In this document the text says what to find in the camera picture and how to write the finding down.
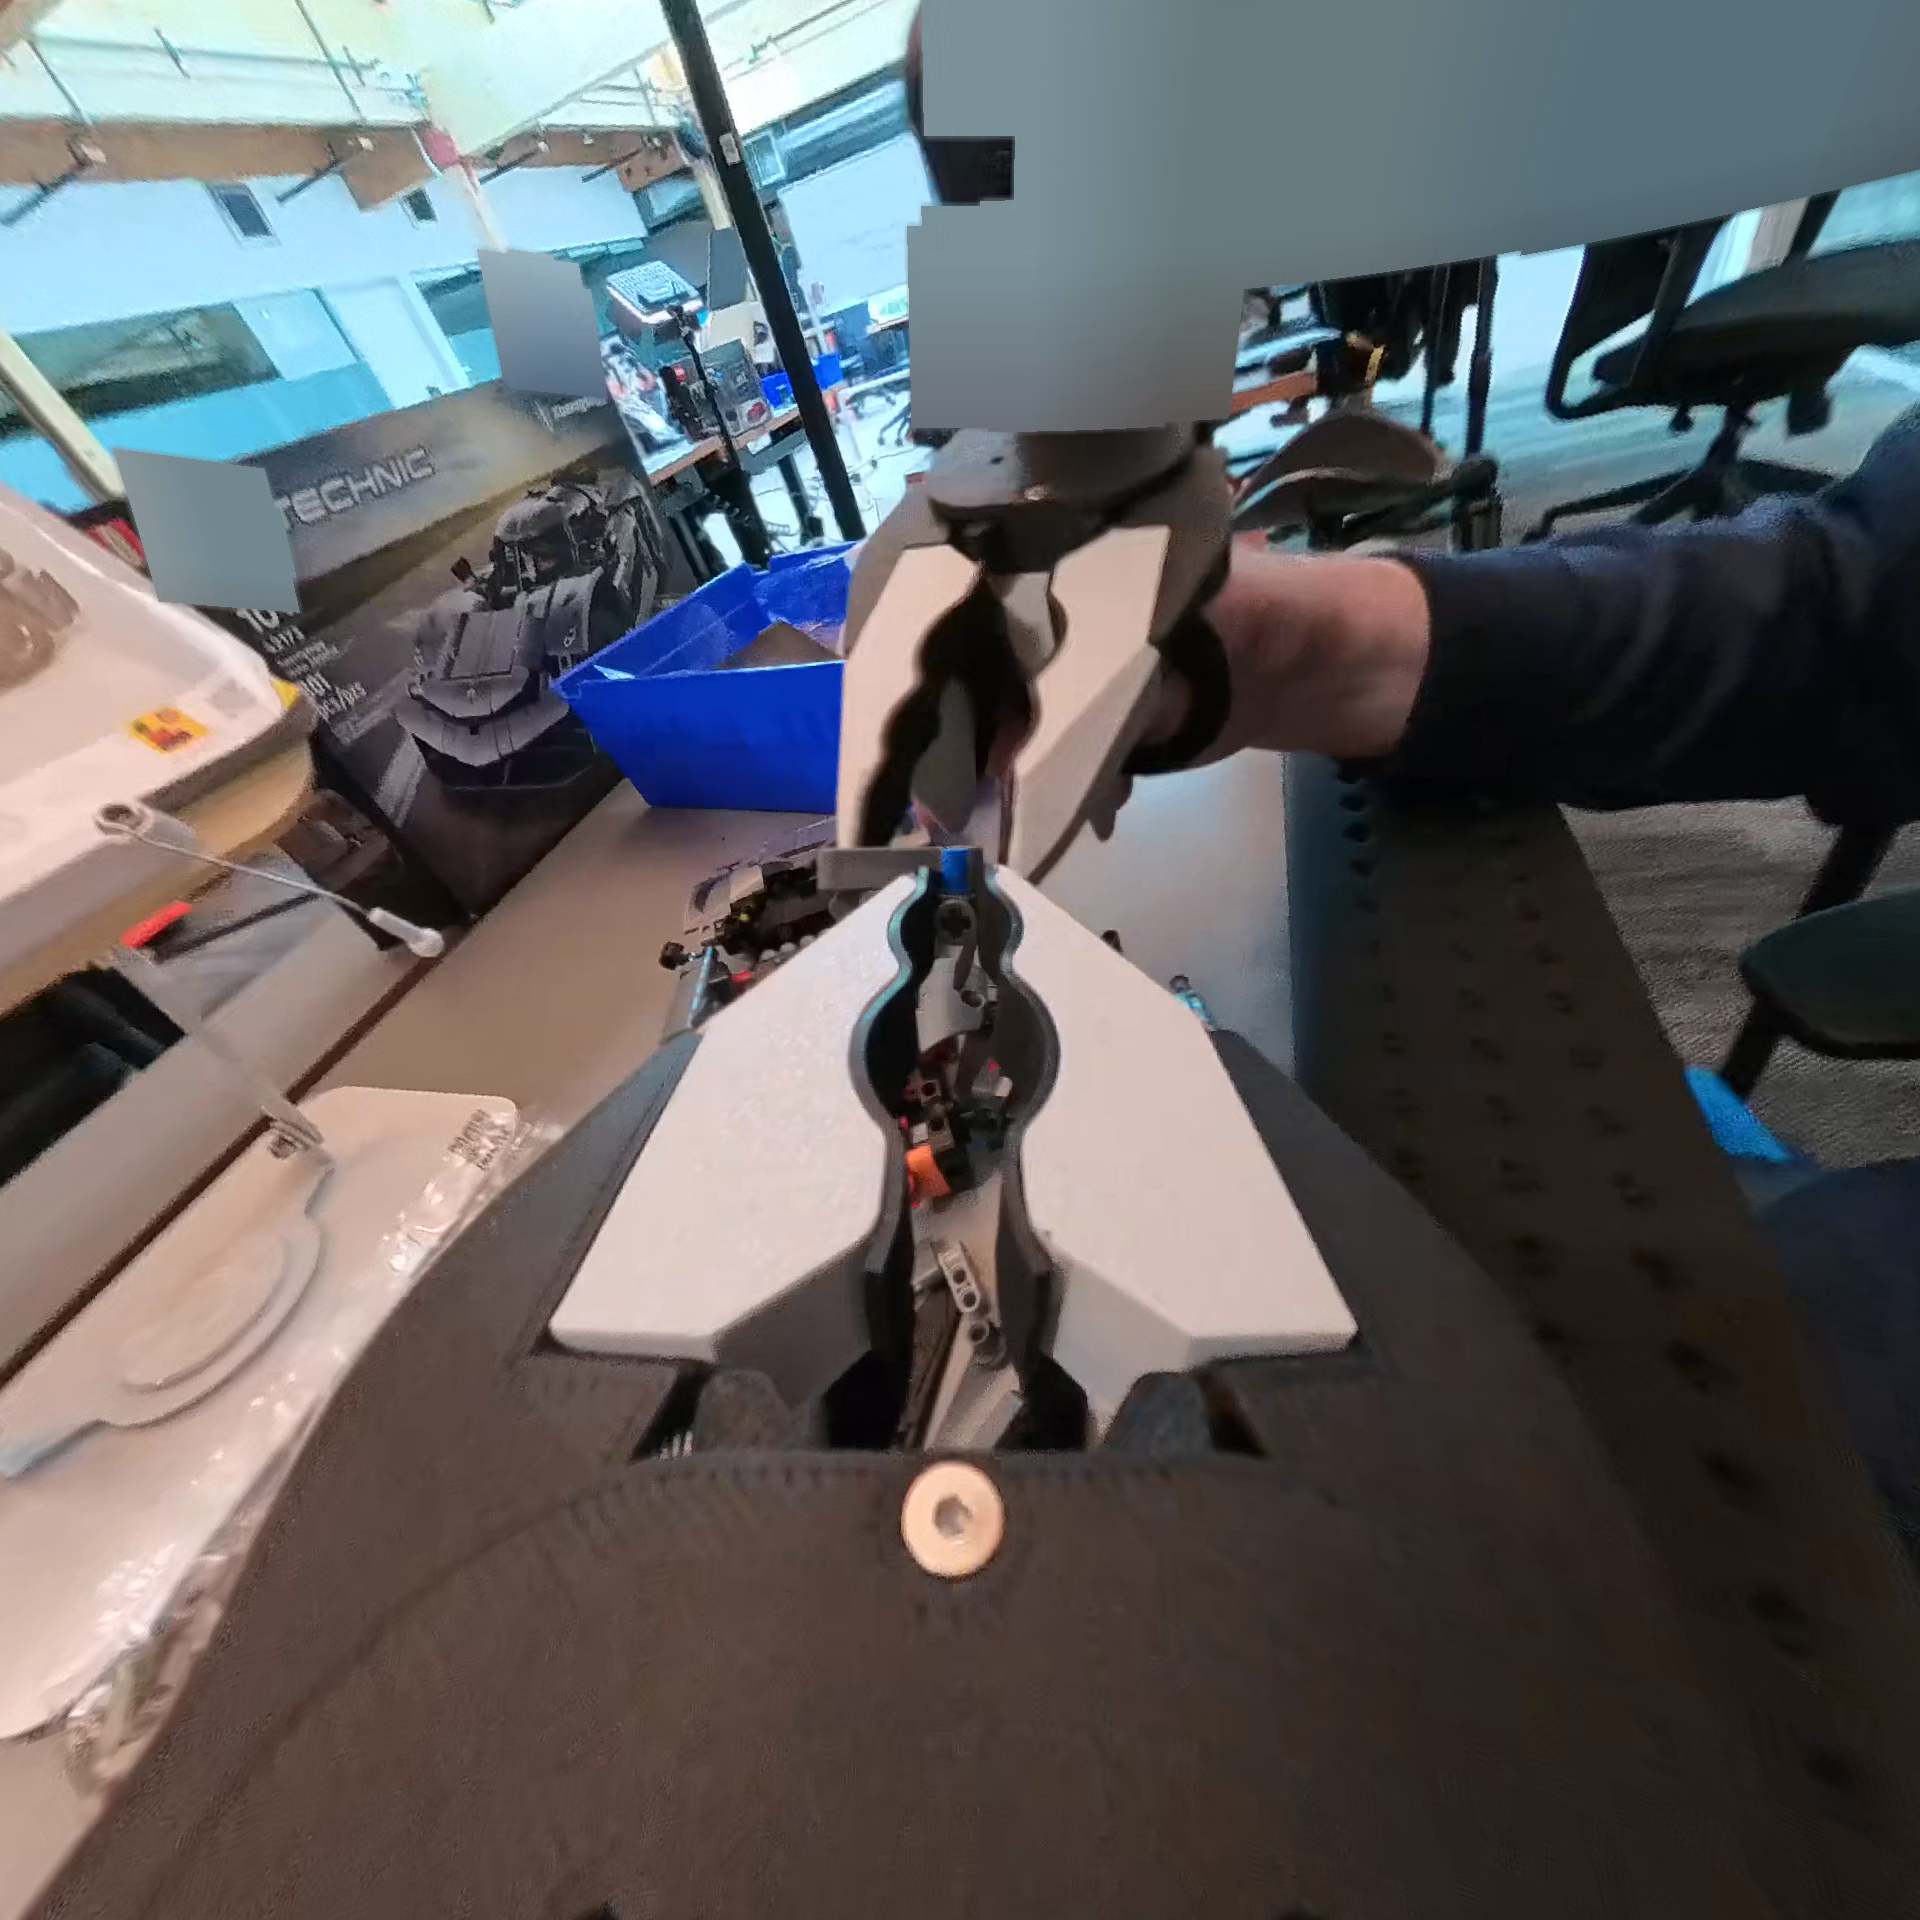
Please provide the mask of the studio light on tripod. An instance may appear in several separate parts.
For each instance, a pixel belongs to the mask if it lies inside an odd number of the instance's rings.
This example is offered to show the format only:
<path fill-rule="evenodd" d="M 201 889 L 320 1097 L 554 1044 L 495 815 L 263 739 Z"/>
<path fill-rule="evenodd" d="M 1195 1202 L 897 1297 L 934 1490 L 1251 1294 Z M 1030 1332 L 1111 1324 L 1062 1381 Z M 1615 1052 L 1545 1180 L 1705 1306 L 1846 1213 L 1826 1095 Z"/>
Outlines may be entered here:
<path fill-rule="evenodd" d="M 736 338 L 708 339 L 700 292 L 659 262 L 610 276 L 604 299 L 610 394 L 648 476 L 748 505 L 738 445 L 765 419 L 749 350 Z"/>

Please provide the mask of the white book stand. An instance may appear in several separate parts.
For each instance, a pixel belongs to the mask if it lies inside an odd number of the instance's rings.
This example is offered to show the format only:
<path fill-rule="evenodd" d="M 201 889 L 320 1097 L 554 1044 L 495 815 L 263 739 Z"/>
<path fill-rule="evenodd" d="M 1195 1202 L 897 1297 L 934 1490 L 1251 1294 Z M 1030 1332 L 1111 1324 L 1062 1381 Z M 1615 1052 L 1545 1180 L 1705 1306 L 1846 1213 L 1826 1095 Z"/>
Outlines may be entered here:
<path fill-rule="evenodd" d="M 99 965 L 260 1125 L 85 1303 L 134 1205 L 165 1209 L 163 1121 L 72 1131 L 44 1196 L 5 1202 L 5 1745 L 133 1680 L 521 1139 L 489 1095 L 299 1106 L 128 946 L 176 884 L 242 878 L 280 836 L 309 728 L 242 641 L 5 489 L 5 1014 Z"/>

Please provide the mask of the person's right forearm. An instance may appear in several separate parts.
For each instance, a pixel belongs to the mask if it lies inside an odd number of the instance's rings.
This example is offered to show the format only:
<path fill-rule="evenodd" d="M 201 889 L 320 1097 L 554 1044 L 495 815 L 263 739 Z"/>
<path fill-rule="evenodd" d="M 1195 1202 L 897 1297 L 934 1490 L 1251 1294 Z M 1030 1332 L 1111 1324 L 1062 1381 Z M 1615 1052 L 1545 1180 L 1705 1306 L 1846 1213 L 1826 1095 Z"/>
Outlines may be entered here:
<path fill-rule="evenodd" d="M 1800 800 L 1918 820 L 1918 416 L 1810 497 L 1409 563 L 1428 658 L 1379 760 L 1587 810 Z"/>

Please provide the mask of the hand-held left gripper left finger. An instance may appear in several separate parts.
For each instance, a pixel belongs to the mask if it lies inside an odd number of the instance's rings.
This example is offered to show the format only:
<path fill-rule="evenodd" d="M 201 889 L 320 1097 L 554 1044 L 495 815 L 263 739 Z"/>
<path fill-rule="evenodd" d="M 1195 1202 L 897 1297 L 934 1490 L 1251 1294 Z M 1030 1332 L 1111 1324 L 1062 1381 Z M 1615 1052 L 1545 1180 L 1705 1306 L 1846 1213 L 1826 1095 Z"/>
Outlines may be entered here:
<path fill-rule="evenodd" d="M 890 1100 L 920 969 L 904 873 L 659 1052 L 659 1115 L 547 1319 L 559 1351 L 759 1375 L 825 1432 L 900 1430 L 914 1256 Z"/>

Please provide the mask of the person's right hand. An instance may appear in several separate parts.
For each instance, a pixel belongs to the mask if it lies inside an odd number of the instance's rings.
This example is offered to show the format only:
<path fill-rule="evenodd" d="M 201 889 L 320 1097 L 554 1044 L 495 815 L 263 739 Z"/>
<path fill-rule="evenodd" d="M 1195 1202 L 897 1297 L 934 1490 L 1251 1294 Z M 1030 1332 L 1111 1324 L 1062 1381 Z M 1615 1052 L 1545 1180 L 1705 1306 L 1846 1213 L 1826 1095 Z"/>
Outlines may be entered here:
<path fill-rule="evenodd" d="M 1401 740 L 1431 648 L 1426 591 L 1401 560 L 1237 544 L 1208 624 L 1234 698 L 1200 764 L 1245 750 L 1373 760 Z"/>

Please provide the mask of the dark lego set box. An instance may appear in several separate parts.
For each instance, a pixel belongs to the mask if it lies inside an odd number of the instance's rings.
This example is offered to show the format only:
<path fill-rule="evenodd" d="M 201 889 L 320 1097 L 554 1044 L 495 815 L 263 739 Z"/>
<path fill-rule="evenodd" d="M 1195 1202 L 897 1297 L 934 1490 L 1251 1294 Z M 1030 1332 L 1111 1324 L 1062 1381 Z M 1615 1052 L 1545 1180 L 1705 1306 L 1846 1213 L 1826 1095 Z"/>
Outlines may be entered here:
<path fill-rule="evenodd" d="M 617 783 L 561 679 L 692 587 L 610 400 L 493 381 L 246 455 L 299 613 L 221 623 L 299 686 L 322 775 L 472 922 Z"/>

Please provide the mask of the black office chair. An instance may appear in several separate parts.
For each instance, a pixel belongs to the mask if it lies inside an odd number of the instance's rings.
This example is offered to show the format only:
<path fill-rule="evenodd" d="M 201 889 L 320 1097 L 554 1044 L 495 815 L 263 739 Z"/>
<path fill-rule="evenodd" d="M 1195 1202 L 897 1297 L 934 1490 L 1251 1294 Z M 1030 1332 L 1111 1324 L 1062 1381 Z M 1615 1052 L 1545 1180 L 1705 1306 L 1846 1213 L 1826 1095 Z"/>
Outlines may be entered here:
<path fill-rule="evenodd" d="M 1526 541 L 1564 521 L 1629 510 L 1639 527 L 1737 515 L 1762 497 L 1810 497 L 1829 477 L 1741 453 L 1754 413 L 1786 403 L 1786 435 L 1822 429 L 1829 383 L 1857 350 L 1903 350 L 1918 334 L 1918 243 L 1883 239 L 1817 254 L 1837 196 L 1808 199 L 1786 257 L 1697 294 L 1693 280 L 1728 223 L 1717 216 L 1589 245 L 1570 292 L 1545 389 L 1560 422 L 1660 408 L 1692 429 L 1716 408 L 1716 439 L 1697 465 L 1546 509 Z"/>

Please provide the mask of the brown chair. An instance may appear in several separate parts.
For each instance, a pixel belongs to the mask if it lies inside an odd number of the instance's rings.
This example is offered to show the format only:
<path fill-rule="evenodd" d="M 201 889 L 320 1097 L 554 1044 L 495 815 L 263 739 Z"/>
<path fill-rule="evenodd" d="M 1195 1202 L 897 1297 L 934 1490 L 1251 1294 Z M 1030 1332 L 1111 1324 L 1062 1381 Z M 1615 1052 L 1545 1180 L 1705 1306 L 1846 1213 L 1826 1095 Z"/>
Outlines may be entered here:
<path fill-rule="evenodd" d="M 1499 544 L 1498 479 L 1482 453 L 1449 459 L 1368 406 L 1334 412 L 1239 484 L 1232 529 L 1269 544 L 1302 538 L 1314 554 L 1445 534 L 1470 554 Z"/>

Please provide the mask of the lego car chassis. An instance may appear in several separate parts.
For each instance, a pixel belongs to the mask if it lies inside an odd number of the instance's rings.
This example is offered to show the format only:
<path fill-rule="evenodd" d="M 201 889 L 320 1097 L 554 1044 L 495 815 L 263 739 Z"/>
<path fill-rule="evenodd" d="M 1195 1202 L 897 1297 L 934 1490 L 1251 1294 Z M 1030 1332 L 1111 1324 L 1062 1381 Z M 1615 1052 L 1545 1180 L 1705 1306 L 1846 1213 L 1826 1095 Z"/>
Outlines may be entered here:
<path fill-rule="evenodd" d="M 895 865 L 828 851 L 824 829 L 809 829 L 790 848 L 703 880 L 684 941 L 659 949 L 676 976 L 674 1024 L 695 1027 L 788 969 L 864 906 Z M 860 1055 L 897 1132 L 914 1256 L 914 1343 L 891 1446 L 992 1449 L 1019 1420 L 993 1260 L 1011 1137 L 1036 1083 L 1034 1027 L 1000 1004 L 1011 911 L 992 897 L 985 857 L 909 851 L 902 871 L 928 873 L 914 1055 L 895 1044 L 895 1017 Z"/>

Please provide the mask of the green chair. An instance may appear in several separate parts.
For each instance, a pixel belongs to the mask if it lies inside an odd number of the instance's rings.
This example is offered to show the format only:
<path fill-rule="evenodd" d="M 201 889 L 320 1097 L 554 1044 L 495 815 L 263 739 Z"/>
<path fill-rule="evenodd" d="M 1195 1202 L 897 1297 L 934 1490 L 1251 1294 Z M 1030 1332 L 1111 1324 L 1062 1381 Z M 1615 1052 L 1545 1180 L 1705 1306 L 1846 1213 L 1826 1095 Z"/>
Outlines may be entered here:
<path fill-rule="evenodd" d="M 1829 1061 L 1918 1059 L 1918 891 L 1806 915 L 1737 962 L 1749 1011 L 1717 1069 L 1752 1097 L 1780 1042 Z"/>

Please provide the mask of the black metal pole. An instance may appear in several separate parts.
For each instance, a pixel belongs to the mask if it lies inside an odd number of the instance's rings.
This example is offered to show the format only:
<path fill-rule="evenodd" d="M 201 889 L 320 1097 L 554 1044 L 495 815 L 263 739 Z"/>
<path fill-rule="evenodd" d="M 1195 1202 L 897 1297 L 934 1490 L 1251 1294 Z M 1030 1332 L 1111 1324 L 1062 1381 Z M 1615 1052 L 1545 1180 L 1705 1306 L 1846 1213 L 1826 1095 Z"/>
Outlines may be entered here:
<path fill-rule="evenodd" d="M 860 541 L 865 537 L 865 525 L 859 515 L 850 470 L 832 433 L 820 383 L 812 368 L 802 321 L 792 299 L 788 296 L 781 254 L 769 231 L 757 184 L 749 173 L 745 142 L 736 126 L 731 101 L 720 80 L 718 63 L 707 41 L 707 27 L 703 25 L 700 7 L 695 2 L 661 2 L 659 10 L 680 63 L 686 91 L 707 142 L 707 154 L 717 172 L 718 192 L 731 211 L 731 223 L 738 231 L 757 299 L 765 314 L 773 350 L 792 387 L 792 400 L 799 412 L 806 446 L 813 455 L 828 505 L 837 523 L 840 537 L 845 541 Z"/>

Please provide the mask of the blue plastic bin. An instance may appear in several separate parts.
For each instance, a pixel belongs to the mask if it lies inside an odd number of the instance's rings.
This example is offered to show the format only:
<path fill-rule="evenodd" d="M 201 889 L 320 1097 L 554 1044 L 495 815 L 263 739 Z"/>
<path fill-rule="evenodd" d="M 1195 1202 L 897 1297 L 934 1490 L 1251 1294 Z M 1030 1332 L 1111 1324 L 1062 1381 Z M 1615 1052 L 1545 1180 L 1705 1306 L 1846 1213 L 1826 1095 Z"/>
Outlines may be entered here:
<path fill-rule="evenodd" d="M 732 565 L 559 679 L 559 695 L 650 808 L 832 811 L 843 660 L 729 673 L 770 620 L 837 630 L 859 544 Z"/>

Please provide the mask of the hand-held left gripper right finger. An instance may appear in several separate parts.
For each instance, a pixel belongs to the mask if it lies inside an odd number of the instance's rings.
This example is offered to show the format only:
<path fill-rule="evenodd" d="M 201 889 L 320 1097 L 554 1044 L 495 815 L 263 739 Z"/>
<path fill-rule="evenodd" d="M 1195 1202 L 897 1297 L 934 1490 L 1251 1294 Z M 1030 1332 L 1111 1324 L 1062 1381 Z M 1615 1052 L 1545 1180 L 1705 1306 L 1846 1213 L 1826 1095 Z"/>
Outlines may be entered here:
<path fill-rule="evenodd" d="M 1049 1024 L 1019 1202 L 1059 1303 L 1043 1354 L 1106 1426 L 1138 1379 L 1214 1360 L 1345 1354 L 1354 1312 L 1172 989 L 1011 868 L 1011 973 Z"/>

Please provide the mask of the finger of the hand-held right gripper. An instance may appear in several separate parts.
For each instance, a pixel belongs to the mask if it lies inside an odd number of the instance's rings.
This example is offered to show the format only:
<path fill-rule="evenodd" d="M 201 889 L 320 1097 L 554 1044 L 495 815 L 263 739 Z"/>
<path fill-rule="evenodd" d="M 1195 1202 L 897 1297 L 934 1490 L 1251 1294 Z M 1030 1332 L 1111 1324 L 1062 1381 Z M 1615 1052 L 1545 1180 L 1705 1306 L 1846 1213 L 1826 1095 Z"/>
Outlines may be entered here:
<path fill-rule="evenodd" d="M 985 779 L 967 677 L 981 582 L 979 563 L 948 544 L 859 549 L 832 785 L 843 851 L 885 851 L 909 829 L 934 845 L 978 839 Z"/>
<path fill-rule="evenodd" d="M 1019 701 L 998 776 L 998 862 L 1038 884 L 1091 821 L 1161 677 L 1164 525 L 1115 527 L 998 590 Z"/>

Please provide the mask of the plastic bag of lego parts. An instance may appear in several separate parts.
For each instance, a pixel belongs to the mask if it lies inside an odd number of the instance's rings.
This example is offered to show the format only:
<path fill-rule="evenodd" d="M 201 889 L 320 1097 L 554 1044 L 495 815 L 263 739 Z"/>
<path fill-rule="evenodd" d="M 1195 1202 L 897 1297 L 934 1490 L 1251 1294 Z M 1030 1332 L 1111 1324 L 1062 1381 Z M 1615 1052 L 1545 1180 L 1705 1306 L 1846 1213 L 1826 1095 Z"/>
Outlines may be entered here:
<path fill-rule="evenodd" d="M 507 1100 L 335 1090 L 5 1386 L 5 1747 L 89 1806 L 201 1667 L 318 1420 L 515 1171 Z"/>

